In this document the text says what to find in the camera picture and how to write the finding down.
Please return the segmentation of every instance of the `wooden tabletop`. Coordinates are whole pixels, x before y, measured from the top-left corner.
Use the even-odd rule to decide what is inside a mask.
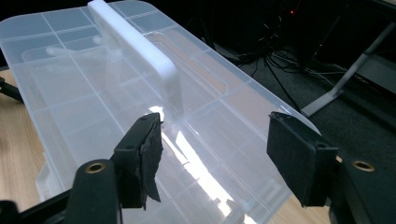
[[[15,85],[9,70],[1,71]],[[44,164],[43,147],[24,104],[0,94],[0,200],[24,211],[39,203],[35,179]],[[327,207],[302,208],[291,196],[269,223],[330,223]]]

